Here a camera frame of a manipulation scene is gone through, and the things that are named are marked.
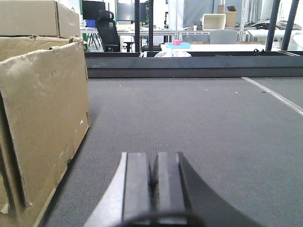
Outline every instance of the torn cardboard flap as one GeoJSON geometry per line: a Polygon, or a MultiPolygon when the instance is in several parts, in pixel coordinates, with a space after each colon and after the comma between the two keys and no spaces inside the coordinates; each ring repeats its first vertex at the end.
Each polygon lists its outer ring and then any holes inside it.
{"type": "Polygon", "coordinates": [[[28,206],[56,188],[89,126],[83,46],[71,43],[59,52],[0,62],[0,92],[28,206]]]}
{"type": "Polygon", "coordinates": [[[54,54],[57,54],[60,53],[61,48],[59,46],[52,46],[49,50],[52,50],[54,54]]]}
{"type": "Polygon", "coordinates": [[[229,12],[236,12],[236,11],[237,11],[235,6],[228,6],[228,7],[227,7],[227,10],[228,10],[229,12]]]}
{"type": "Polygon", "coordinates": [[[68,44],[68,39],[29,37],[0,37],[0,61],[36,50],[48,50],[52,46],[68,44]]]}

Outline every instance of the white table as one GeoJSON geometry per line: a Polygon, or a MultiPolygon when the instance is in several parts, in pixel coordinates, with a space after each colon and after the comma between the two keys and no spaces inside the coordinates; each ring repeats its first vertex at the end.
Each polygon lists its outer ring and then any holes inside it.
{"type": "MultiPolygon", "coordinates": [[[[80,29],[81,34],[98,33],[98,30],[94,27],[83,27],[80,29]]],[[[135,35],[134,30],[117,30],[118,35],[135,35]]],[[[148,36],[148,29],[140,29],[140,36],[148,36]]],[[[153,35],[165,35],[174,36],[175,30],[163,29],[163,30],[153,30],[153,35]]]]}
{"type": "MultiPolygon", "coordinates": [[[[248,30],[247,32],[250,34],[252,38],[255,39],[255,41],[257,38],[267,38],[268,35],[268,30],[265,29],[248,30]]],[[[282,39],[284,38],[284,34],[285,34],[285,30],[275,30],[274,38],[282,39]]],[[[292,35],[296,35],[296,34],[302,34],[302,31],[293,30],[292,35]]]]}
{"type": "Polygon", "coordinates": [[[303,50],[303,35],[294,35],[293,39],[298,44],[300,50],[303,50]]]}
{"type": "MultiPolygon", "coordinates": [[[[167,49],[166,44],[161,44],[161,49],[167,49]]],[[[254,51],[258,49],[265,50],[265,45],[262,44],[192,44],[188,49],[175,48],[174,51],[186,52],[216,52],[216,51],[254,51]]],[[[272,51],[278,51],[277,48],[272,48],[272,51]]]]}
{"type": "Polygon", "coordinates": [[[183,30],[183,31],[178,31],[178,39],[183,40],[182,36],[184,36],[184,35],[186,35],[187,37],[189,35],[209,35],[211,31],[212,30],[200,30],[200,31],[183,30]]]}

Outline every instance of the pink object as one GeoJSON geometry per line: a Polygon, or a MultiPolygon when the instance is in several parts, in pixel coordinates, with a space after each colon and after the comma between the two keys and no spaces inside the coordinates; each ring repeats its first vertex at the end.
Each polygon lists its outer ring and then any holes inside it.
{"type": "Polygon", "coordinates": [[[181,40],[173,40],[172,41],[172,44],[174,45],[174,46],[180,46],[181,45],[181,40]]]}

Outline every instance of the cardboard box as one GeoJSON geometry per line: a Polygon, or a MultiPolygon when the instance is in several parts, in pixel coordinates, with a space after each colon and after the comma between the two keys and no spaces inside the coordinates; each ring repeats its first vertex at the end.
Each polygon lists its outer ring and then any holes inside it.
{"type": "Polygon", "coordinates": [[[68,39],[49,38],[49,37],[0,37],[0,61],[7,58],[23,55],[28,52],[40,50],[48,50],[52,46],[63,46],[68,44],[68,39]]]}
{"type": "Polygon", "coordinates": [[[217,13],[224,13],[226,15],[226,27],[235,27],[237,20],[237,10],[235,6],[228,6],[228,11],[224,11],[224,7],[225,5],[219,5],[217,13]]]}
{"type": "Polygon", "coordinates": [[[201,18],[203,30],[224,29],[226,23],[225,14],[203,14],[201,18]]]}
{"type": "Polygon", "coordinates": [[[41,50],[49,38],[0,37],[0,45],[10,39],[37,50],[0,53],[10,57],[0,61],[0,226],[32,227],[89,127],[88,78],[83,44],[55,39],[41,50]]]}
{"type": "Polygon", "coordinates": [[[0,36],[80,37],[79,14],[54,0],[0,0],[0,36]]]}

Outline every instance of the black metal frame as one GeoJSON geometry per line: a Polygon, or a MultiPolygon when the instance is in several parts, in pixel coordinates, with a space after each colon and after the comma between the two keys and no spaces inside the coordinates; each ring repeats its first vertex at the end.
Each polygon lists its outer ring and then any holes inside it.
{"type": "Polygon", "coordinates": [[[140,52],[140,1],[134,1],[134,45],[135,52],[140,52]]]}
{"type": "Polygon", "coordinates": [[[99,42],[99,39],[101,39],[100,36],[99,36],[99,33],[89,33],[89,35],[88,35],[88,37],[87,37],[87,39],[89,40],[88,47],[90,47],[91,42],[93,42],[94,45],[95,45],[95,47],[96,47],[96,49],[98,50],[96,41],[95,41],[95,39],[94,39],[94,35],[96,35],[96,40],[97,40],[97,42],[98,42],[98,45],[99,45],[99,47],[101,47],[101,44],[100,44],[100,42],[99,42]]]}
{"type": "Polygon", "coordinates": [[[270,23],[268,28],[268,35],[266,41],[266,51],[271,51],[274,36],[275,36],[275,29],[276,29],[276,19],[278,17],[279,5],[281,0],[274,0],[273,7],[271,11],[270,23]]]}
{"type": "Polygon", "coordinates": [[[153,0],[148,1],[148,46],[153,51],[153,0]]]}
{"type": "Polygon", "coordinates": [[[300,77],[303,56],[290,52],[192,52],[191,58],[86,54],[89,78],[300,77]]]}
{"type": "Polygon", "coordinates": [[[280,51],[293,56],[303,56],[303,51],[280,51]]]}

